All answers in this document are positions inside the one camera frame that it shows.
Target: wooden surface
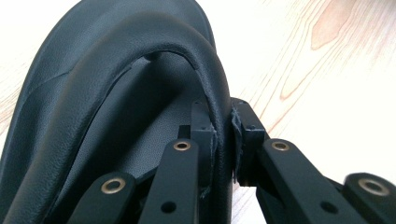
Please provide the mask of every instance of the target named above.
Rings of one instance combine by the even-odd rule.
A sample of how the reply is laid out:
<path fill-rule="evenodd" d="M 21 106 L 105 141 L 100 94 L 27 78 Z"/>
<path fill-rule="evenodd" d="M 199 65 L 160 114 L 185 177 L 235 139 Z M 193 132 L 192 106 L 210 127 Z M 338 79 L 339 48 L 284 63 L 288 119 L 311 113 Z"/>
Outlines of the wooden surface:
<path fill-rule="evenodd" d="M 24 76 L 77 1 L 0 3 L 0 144 Z M 396 1 L 199 1 L 232 96 L 272 137 L 326 176 L 368 172 L 396 183 Z M 234 186 L 233 223 L 261 223 L 254 189 Z"/>

